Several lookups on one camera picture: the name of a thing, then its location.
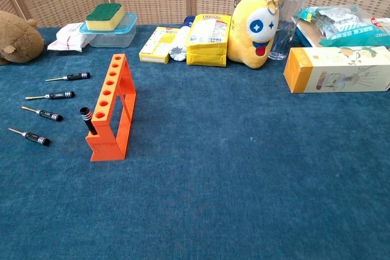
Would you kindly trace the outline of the yellow biscuit bag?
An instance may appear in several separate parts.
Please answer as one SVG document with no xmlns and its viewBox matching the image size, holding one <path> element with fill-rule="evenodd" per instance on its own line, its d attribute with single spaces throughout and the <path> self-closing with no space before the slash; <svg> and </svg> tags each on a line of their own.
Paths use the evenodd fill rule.
<svg viewBox="0 0 390 260">
<path fill-rule="evenodd" d="M 187 65 L 226 67 L 231 19 L 223 14 L 196 15 L 186 39 Z"/>
</svg>

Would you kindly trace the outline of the yellow plush toy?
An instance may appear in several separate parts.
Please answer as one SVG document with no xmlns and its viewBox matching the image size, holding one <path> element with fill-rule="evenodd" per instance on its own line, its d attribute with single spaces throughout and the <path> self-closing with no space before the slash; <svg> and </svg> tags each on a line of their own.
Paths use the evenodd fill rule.
<svg viewBox="0 0 390 260">
<path fill-rule="evenodd" d="M 227 57 L 252 69 L 268 59 L 278 29 L 284 0 L 241 0 L 235 7 L 230 25 Z"/>
</svg>

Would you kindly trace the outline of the orange white carton box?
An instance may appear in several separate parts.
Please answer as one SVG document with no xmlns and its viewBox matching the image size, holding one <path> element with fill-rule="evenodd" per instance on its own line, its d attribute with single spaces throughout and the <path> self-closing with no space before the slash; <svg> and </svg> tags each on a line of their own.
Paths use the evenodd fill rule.
<svg viewBox="0 0 390 260">
<path fill-rule="evenodd" d="M 292 93 L 390 89 L 390 50 L 384 46 L 293 47 L 285 80 Z"/>
</svg>

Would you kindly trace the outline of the clear water bottle white cap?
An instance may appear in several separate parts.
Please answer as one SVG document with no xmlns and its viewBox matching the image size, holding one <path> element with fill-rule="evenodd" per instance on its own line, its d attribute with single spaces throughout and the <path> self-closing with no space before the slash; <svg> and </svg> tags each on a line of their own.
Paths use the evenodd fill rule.
<svg viewBox="0 0 390 260">
<path fill-rule="evenodd" d="M 278 29 L 274 37 L 269 58 L 283 60 L 292 45 L 298 20 L 302 14 L 305 0 L 284 0 L 280 9 Z"/>
</svg>

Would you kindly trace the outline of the orange screwdriver rack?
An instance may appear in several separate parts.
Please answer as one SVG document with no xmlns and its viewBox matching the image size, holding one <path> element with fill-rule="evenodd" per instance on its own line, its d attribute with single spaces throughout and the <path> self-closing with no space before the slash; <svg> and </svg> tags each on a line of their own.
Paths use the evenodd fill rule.
<svg viewBox="0 0 390 260">
<path fill-rule="evenodd" d="M 89 132 L 85 138 L 93 151 L 91 161 L 123 160 L 126 157 L 136 95 L 126 55 L 113 55 L 91 115 L 96 133 Z M 121 99 L 122 112 L 117 134 L 114 134 L 110 121 L 117 97 Z"/>
</svg>

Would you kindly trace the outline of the teal printed clear snack bag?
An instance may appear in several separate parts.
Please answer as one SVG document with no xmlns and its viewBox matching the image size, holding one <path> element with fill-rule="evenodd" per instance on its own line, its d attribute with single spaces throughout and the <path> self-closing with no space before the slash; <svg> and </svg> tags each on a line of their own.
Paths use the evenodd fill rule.
<svg viewBox="0 0 390 260">
<path fill-rule="evenodd" d="M 372 17 L 364 9 L 350 4 L 309 7 L 303 9 L 300 19 L 315 23 L 324 36 L 320 41 L 322 47 L 390 47 L 390 34 L 373 25 Z"/>
</svg>

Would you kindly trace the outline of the long white tissue pack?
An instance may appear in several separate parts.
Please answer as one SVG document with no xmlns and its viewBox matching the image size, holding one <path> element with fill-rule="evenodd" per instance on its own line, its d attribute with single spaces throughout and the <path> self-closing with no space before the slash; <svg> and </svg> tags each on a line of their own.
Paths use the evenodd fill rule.
<svg viewBox="0 0 390 260">
<path fill-rule="evenodd" d="M 370 19 L 371 23 L 375 25 L 380 30 L 387 31 L 390 34 L 390 18 L 375 18 Z"/>
</svg>

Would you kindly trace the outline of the white bottle with blue cap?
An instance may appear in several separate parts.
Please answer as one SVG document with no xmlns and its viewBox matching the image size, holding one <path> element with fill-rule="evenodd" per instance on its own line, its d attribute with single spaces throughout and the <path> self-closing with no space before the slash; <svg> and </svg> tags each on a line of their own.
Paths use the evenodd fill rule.
<svg viewBox="0 0 390 260">
<path fill-rule="evenodd" d="M 189 15 L 185 18 L 169 51 L 169 56 L 174 61 L 186 60 L 186 39 L 194 22 L 195 16 Z"/>
</svg>

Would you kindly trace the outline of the clear container with blue lid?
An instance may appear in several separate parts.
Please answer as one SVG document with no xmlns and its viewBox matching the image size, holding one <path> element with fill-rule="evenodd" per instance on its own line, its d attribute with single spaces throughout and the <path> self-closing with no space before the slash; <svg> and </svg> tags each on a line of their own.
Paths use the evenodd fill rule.
<svg viewBox="0 0 390 260">
<path fill-rule="evenodd" d="M 92 47 L 127 47 L 136 34 L 136 21 L 137 15 L 127 12 L 112 31 L 88 30 L 87 25 L 82 23 L 79 32 L 84 35 L 94 35 L 89 42 Z"/>
</svg>

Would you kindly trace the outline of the white pink wet wipes pack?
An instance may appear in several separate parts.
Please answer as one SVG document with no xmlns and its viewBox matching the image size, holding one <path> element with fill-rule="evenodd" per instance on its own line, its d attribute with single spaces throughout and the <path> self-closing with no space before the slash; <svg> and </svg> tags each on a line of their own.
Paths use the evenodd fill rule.
<svg viewBox="0 0 390 260">
<path fill-rule="evenodd" d="M 48 50 L 82 52 L 88 44 L 87 36 L 80 32 L 82 25 L 83 23 L 70 23 L 62 27 L 56 33 L 56 40 L 48 45 Z"/>
</svg>

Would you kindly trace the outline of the black handled screwdriver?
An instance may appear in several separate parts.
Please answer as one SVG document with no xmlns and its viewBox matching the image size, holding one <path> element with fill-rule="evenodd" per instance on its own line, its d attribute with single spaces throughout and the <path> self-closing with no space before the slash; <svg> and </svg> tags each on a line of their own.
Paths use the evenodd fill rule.
<svg viewBox="0 0 390 260">
<path fill-rule="evenodd" d="M 43 96 L 27 96 L 26 100 L 36 100 L 36 99 L 50 99 L 50 100 L 58 100 L 58 99 L 69 99 L 75 97 L 74 91 L 64 91 L 59 93 L 49 93 Z"/>
<path fill-rule="evenodd" d="M 50 119 L 50 120 L 53 120 L 53 121 L 61 122 L 63 120 L 63 116 L 62 115 L 57 114 L 57 113 L 53 113 L 53 112 L 50 112 L 50 111 L 47 111 L 47 110 L 35 110 L 35 109 L 29 108 L 27 106 L 22 106 L 21 108 L 23 110 L 34 112 L 34 113 L 38 114 L 41 117 L 44 117 L 44 118 L 47 118 L 47 119 Z"/>
<path fill-rule="evenodd" d="M 24 138 L 28 139 L 29 141 L 33 141 L 33 142 L 38 143 L 38 144 L 43 145 L 43 146 L 48 146 L 51 143 L 51 141 L 48 138 L 45 138 L 44 136 L 40 136 L 40 135 L 35 134 L 35 133 L 22 132 L 22 131 L 14 129 L 14 128 L 9 128 L 9 130 L 22 135 Z"/>
<path fill-rule="evenodd" d="M 75 80 L 83 80 L 83 79 L 89 79 L 91 77 L 89 72 L 80 72 L 76 74 L 70 74 L 63 77 L 58 77 L 54 79 L 46 79 L 46 82 L 53 82 L 53 81 L 59 81 L 59 80 L 67 80 L 67 81 L 75 81 Z"/>
<path fill-rule="evenodd" d="M 80 109 L 80 115 L 82 117 L 82 119 L 84 120 L 85 124 L 87 125 L 90 133 L 92 135 L 97 135 L 97 131 L 92 123 L 92 114 L 91 114 L 91 111 L 88 107 L 82 107 Z"/>
</svg>

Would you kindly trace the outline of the yellow green sponge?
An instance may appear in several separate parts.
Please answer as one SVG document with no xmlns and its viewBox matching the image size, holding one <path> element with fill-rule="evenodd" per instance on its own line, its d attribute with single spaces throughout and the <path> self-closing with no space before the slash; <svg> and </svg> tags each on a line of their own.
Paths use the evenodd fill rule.
<svg viewBox="0 0 390 260">
<path fill-rule="evenodd" d="M 88 30 L 114 30 L 125 15 L 120 3 L 101 3 L 86 17 Z"/>
</svg>

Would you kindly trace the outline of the brown plush capybara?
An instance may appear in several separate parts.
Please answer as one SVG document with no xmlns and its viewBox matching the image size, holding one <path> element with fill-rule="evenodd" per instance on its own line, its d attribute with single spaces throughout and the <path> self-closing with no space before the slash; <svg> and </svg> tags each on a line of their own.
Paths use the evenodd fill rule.
<svg viewBox="0 0 390 260">
<path fill-rule="evenodd" d="M 42 53 L 44 39 L 36 26 L 35 19 L 0 11 L 0 65 L 29 62 Z"/>
</svg>

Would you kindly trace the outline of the small yellow carton box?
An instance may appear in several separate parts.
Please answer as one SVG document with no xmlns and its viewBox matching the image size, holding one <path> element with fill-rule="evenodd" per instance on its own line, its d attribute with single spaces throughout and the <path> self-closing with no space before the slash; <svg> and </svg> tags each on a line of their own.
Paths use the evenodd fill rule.
<svg viewBox="0 0 390 260">
<path fill-rule="evenodd" d="M 167 64 L 178 31 L 172 27 L 157 27 L 140 50 L 140 61 Z"/>
</svg>

